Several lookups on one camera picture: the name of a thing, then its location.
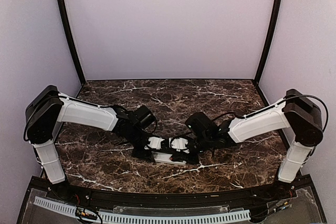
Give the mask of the white remote control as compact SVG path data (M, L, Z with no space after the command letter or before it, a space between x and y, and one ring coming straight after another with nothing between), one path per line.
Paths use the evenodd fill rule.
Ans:
M153 158L156 163L170 164L170 165L185 165L186 161L172 161L172 154L153 152Z

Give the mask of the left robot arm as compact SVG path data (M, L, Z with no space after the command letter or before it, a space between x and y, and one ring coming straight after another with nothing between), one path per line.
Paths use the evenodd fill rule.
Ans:
M85 131L109 132L130 143L141 158L149 158L151 152L145 150L151 135L148 128L157 127L157 122L145 105L130 110L118 104L95 104L49 85L25 109L23 139L33 146L47 179L54 185L54 193L69 201L74 197L74 189L65 182L66 172L56 148L57 128L74 126Z

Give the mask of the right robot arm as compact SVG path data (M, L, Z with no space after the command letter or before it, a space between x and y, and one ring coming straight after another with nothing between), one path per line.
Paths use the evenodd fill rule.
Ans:
M194 113L185 121L194 137L181 135L179 138L186 140L185 146L175 150L170 160L197 164L202 151L229 148L271 131L291 129L295 136L278 169L278 180L268 187L269 197L278 200L287 193L287 183L294 181L299 169L323 140L329 113L323 119L314 99L325 104L320 98L290 89L282 99L253 113L238 116L231 112L233 118L221 124L216 124L217 118L210 119L204 112Z

